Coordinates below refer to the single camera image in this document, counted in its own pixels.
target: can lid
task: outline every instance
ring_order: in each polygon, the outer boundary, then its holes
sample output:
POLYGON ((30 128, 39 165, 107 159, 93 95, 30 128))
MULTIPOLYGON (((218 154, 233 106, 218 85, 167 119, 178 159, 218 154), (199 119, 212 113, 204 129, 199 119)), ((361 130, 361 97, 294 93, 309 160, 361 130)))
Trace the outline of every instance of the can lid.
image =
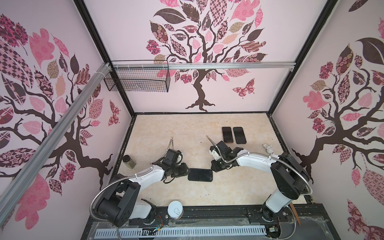
POLYGON ((183 205, 179 201, 173 201, 168 205, 168 215, 171 218, 179 218, 183 214, 183 205))

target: tree mural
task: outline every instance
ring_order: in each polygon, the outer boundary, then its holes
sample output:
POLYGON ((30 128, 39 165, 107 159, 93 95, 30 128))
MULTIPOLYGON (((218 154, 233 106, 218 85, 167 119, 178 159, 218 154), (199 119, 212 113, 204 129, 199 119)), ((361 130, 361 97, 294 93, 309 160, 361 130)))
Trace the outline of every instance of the tree mural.
MULTIPOLYGON (((255 42, 263 29, 257 29, 263 19, 260 0, 228 0, 232 5, 238 4, 232 15, 227 11, 227 0, 160 0, 171 8, 164 8, 155 13, 167 24, 161 25, 151 21, 151 30, 156 40, 149 40, 147 49, 155 56, 155 63, 169 60, 171 63, 229 63, 229 62, 260 62, 266 54, 258 52, 266 42, 255 42), (167 54, 160 54, 162 47, 167 54)), ((247 69, 228 69, 226 74, 217 69, 170 70, 183 83, 193 82, 198 99, 188 108, 214 106, 205 99, 202 81, 216 81, 218 75, 225 81, 229 77, 239 77, 249 73, 247 69)), ((234 88, 233 91, 244 97, 253 92, 254 81, 249 81, 245 88, 234 88)))
POLYGON ((384 144, 384 119, 380 117, 384 108, 384 73, 364 68, 365 61, 375 63, 375 67, 384 65, 384 43, 376 38, 358 42, 362 43, 364 58, 354 54, 348 45, 335 66, 327 62, 320 68, 321 79, 312 84, 314 91, 303 98, 307 107, 314 110, 308 117, 317 133, 314 147, 307 156, 292 150, 311 175, 311 165, 325 144, 336 144, 332 153, 340 154, 340 164, 349 159, 354 163, 351 178, 355 185, 361 180, 362 168, 356 163, 360 153, 366 166, 364 185, 384 205, 384 177, 368 169, 372 166, 384 170, 384 150, 370 146, 373 142, 384 144))

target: black frame edge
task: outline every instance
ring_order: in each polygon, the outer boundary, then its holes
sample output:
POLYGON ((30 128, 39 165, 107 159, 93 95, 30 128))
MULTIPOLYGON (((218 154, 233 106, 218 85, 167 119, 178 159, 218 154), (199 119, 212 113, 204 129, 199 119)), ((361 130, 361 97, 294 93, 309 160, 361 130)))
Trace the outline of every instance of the black frame edge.
MULTIPOLYGON (((101 37, 100 37, 97 29, 96 29, 96 26, 93 23, 91 15, 89 14, 87 6, 85 5, 85 2, 83 0, 73 0, 73 2, 75 3, 77 10, 80 13, 88 31, 89 31, 89 34, 91 35, 91 37, 92 37, 92 39, 96 45, 96 48, 98 49, 98 51, 100 53, 101 58, 103 59, 104 62, 109 63, 109 65, 112 69, 111 74, 112 74, 113 78, 119 79, 115 69, 113 68, 113 64, 112 64, 111 59, 109 58, 107 50, 106 50, 106 48, 105 48, 105 46, 101 40, 101 37)), ((117 86, 117 89, 119 90, 120 96, 121 96, 126 108, 128 109, 129 114, 131 115, 131 117, 134 117, 135 111, 133 110, 132 105, 129 102, 128 96, 127 96, 126 92, 124 91, 120 80, 116 80, 115 84, 117 86)))
POLYGON ((288 73, 288 76, 285 78, 284 83, 279 89, 278 94, 276 95, 275 99, 272 102, 271 107, 269 108, 268 114, 272 115, 273 112, 276 110, 280 100, 283 98, 285 92, 287 91, 289 85, 291 84, 293 78, 295 77, 298 69, 300 68, 301 64, 303 63, 305 57, 307 56, 309 50, 311 49, 314 41, 316 40, 317 36, 319 35, 321 29, 323 28, 324 24, 326 23, 328 17, 333 11, 333 8, 335 7, 338 0, 328 0, 325 4, 323 10, 321 11, 319 18, 317 19, 315 25, 313 26, 311 33, 309 34, 307 40, 305 41, 303 48, 301 49, 299 55, 296 58, 296 65, 293 69, 293 71, 288 73))

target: butterfly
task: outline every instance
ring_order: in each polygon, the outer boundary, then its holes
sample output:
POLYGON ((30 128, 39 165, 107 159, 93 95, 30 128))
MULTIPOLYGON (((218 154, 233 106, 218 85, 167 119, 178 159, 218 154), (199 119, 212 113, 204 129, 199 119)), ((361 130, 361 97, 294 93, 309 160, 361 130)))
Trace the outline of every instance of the butterfly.
POLYGON ((111 100, 109 101, 109 105, 111 106, 112 116, 109 118, 108 126, 110 126, 112 124, 117 124, 119 122, 118 115, 120 113, 119 108, 115 107, 115 104, 111 100))
POLYGON ((253 85, 255 84, 255 79, 252 79, 251 81, 249 81, 247 83, 247 85, 245 86, 245 88, 234 88, 232 90, 235 91, 235 93, 238 93, 240 97, 242 97, 244 99, 244 96, 247 94, 247 93, 253 93, 254 94, 254 90, 255 88, 252 87, 253 85))

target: phone screen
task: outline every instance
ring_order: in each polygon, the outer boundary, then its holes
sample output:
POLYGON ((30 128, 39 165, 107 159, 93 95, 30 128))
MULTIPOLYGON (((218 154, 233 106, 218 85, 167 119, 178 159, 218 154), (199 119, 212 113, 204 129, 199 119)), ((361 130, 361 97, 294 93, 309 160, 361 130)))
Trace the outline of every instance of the phone screen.
POLYGON ((232 130, 231 127, 222 127, 223 131, 223 140, 226 143, 233 143, 232 130))
POLYGON ((246 144, 247 140, 245 139, 245 134, 242 127, 234 127, 233 134, 235 135, 235 140, 237 144, 246 144))

